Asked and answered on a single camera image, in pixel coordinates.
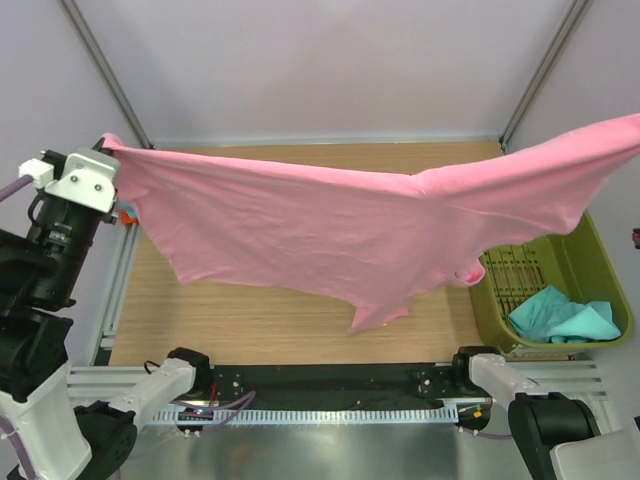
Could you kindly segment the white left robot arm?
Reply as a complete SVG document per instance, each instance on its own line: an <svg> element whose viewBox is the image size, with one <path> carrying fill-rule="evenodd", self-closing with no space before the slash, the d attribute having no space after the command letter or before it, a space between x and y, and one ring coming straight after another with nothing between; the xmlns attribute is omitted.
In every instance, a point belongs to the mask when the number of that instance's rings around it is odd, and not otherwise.
<svg viewBox="0 0 640 480"><path fill-rule="evenodd" d="M140 383L108 401L71 402L66 336L58 311L71 297L106 214L44 192L28 209L27 236L1 234L1 430L19 464L11 479L108 479L138 431L171 401L204 398L208 356L172 350Z"/></svg>

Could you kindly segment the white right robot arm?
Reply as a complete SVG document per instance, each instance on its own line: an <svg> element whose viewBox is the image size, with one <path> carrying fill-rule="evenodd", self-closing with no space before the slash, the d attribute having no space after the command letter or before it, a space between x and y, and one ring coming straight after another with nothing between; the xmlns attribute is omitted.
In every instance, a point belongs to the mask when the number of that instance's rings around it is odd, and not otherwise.
<svg viewBox="0 0 640 480"><path fill-rule="evenodd" d="M507 410L511 436L534 479L637 479L639 419L600 431L581 400L550 392L491 347L461 347L450 381L459 394L480 389Z"/></svg>

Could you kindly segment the pink t shirt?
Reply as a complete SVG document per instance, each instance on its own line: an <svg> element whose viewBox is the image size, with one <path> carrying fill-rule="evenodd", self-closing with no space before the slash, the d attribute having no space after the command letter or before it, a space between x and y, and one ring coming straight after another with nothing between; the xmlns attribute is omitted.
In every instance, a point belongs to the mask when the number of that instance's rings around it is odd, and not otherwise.
<svg viewBox="0 0 640 480"><path fill-rule="evenodd" d="M184 284L284 287L355 309L353 331L415 296L473 286L481 255L579 224L639 153L639 118L591 124L493 159L398 174L104 145L130 204Z"/></svg>

